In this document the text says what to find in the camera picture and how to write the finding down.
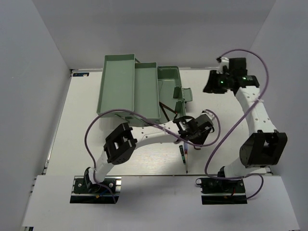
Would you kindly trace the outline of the green toolbox with clear lid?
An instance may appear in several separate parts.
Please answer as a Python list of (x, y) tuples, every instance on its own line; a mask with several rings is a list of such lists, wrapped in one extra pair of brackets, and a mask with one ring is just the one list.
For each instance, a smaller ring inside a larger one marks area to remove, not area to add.
[(134, 54), (106, 55), (98, 97), (97, 111), (105, 118), (119, 118), (133, 126), (147, 123), (131, 112), (157, 124), (166, 123), (159, 102), (186, 115), (186, 103), (193, 100), (192, 90), (183, 88), (179, 68), (141, 63)]

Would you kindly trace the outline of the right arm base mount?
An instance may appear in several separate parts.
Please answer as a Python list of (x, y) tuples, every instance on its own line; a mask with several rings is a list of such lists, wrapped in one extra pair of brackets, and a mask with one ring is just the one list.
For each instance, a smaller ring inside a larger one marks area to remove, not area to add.
[(201, 188), (201, 200), (203, 205), (247, 204), (243, 180), (197, 178), (195, 184)]

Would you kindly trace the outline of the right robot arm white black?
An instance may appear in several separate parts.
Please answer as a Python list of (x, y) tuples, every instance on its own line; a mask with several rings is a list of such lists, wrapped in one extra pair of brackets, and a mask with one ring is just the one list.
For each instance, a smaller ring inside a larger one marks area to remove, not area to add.
[(224, 94), (232, 91), (241, 105), (248, 125), (249, 138), (239, 150), (239, 157), (231, 164), (223, 166), (217, 177), (218, 188), (230, 191), (235, 181), (259, 168), (278, 164), (287, 144), (287, 135), (279, 132), (272, 123), (266, 108), (259, 99), (260, 84), (256, 76), (250, 76), (245, 58), (217, 59), (217, 70), (210, 71), (204, 92)]

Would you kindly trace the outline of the black green precision screwdriver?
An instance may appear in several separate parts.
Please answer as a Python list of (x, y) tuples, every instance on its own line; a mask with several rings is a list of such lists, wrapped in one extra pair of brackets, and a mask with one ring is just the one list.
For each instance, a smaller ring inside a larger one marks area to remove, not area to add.
[(183, 164), (185, 166), (185, 171), (186, 171), (186, 173), (188, 173), (188, 168), (187, 168), (187, 164), (186, 164), (186, 157), (185, 157), (183, 145), (179, 146), (179, 150), (180, 150), (180, 154), (181, 154)]

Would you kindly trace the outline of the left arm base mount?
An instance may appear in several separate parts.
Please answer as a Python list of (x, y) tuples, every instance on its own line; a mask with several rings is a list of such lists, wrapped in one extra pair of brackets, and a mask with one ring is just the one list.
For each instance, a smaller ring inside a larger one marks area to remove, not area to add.
[(87, 188), (85, 180), (81, 176), (76, 176), (73, 181), (73, 187), (70, 196), (71, 204), (115, 204), (120, 196), (122, 177), (107, 176), (102, 182), (108, 187), (115, 198), (110, 194), (108, 189), (100, 185), (94, 185)]

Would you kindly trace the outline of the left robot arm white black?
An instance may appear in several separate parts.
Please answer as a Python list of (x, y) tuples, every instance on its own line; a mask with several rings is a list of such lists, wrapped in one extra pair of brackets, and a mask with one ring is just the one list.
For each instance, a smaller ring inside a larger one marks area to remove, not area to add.
[(204, 145), (213, 128), (213, 117), (201, 113), (197, 118), (183, 116), (160, 125), (131, 127), (122, 123), (106, 138), (103, 151), (93, 167), (86, 169), (84, 182), (87, 189), (97, 192), (111, 169), (127, 162), (133, 152), (155, 143), (190, 143)]

